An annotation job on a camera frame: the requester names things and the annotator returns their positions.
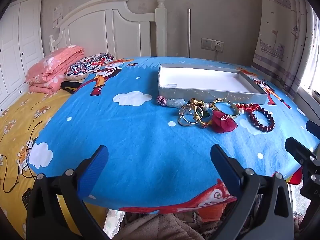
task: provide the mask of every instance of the cartoon eye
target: cartoon eye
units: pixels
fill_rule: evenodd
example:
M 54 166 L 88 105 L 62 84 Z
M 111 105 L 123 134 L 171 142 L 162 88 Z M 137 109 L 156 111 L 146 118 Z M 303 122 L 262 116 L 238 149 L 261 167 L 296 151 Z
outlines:
M 221 194 L 219 192 L 216 192 L 214 195 L 213 195 L 214 198 L 221 198 Z

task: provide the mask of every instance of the metal pole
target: metal pole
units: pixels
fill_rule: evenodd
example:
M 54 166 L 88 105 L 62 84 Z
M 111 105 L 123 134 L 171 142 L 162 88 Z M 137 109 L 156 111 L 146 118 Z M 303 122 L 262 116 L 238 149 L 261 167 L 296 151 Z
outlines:
M 187 57 L 190 57 L 190 44 L 191 44 L 191 9 L 188 9 L 188 51 Z

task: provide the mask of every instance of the patterned pillow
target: patterned pillow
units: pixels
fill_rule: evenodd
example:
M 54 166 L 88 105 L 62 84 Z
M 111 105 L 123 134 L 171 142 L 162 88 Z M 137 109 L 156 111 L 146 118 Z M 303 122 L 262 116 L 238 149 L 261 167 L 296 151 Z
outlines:
M 109 53 L 100 53 L 85 57 L 66 69 L 66 78 L 71 81 L 84 79 L 90 73 L 98 70 L 102 65 L 113 59 L 114 57 Z

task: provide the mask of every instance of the patterned wallpaper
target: patterned wallpaper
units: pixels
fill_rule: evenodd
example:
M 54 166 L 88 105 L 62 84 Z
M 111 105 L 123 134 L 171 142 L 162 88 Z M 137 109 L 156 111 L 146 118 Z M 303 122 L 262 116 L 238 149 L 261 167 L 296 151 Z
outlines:
M 52 10 L 63 4 L 63 15 L 90 0 L 43 0 L 41 27 L 44 53 L 49 53 Z M 187 9 L 191 8 L 191 57 L 214 59 L 215 52 L 200 49 L 201 37 L 224 42 L 218 60 L 251 65 L 260 29 L 262 0 L 166 0 L 168 11 L 167 55 L 187 55 Z M 154 12 L 156 0 L 130 0 L 134 13 Z

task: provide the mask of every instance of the pile of jewelry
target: pile of jewelry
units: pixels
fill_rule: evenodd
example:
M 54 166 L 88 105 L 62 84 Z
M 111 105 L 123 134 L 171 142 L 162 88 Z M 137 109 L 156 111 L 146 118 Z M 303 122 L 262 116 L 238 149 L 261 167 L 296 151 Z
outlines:
M 157 97 L 157 102 L 161 106 L 180 108 L 178 123 L 186 127 L 199 123 L 202 128 L 206 128 L 210 125 L 213 130 L 218 133 L 231 132 L 238 127 L 234 119 L 236 119 L 239 115 L 244 114 L 244 112 L 247 112 L 249 114 L 250 121 L 259 130 L 263 132 L 270 132 L 275 128 L 275 120 L 272 117 L 272 112 L 266 111 L 258 104 L 233 104 L 224 99 L 217 99 L 212 103 L 205 103 L 204 101 L 197 100 L 195 98 L 192 98 L 186 103 L 183 99 L 165 99 L 162 96 Z M 216 107 L 216 103 L 229 104 L 235 111 L 234 115 L 225 114 Z M 209 109 L 212 110 L 212 117 L 208 122 L 204 122 L 203 119 L 210 116 L 210 113 L 208 112 Z M 253 113 L 255 111 L 259 111 L 266 116 L 266 118 L 269 120 L 268 126 L 264 126 L 263 124 L 259 123 L 256 115 Z M 191 114 L 194 122 L 188 120 L 186 118 L 186 114 Z

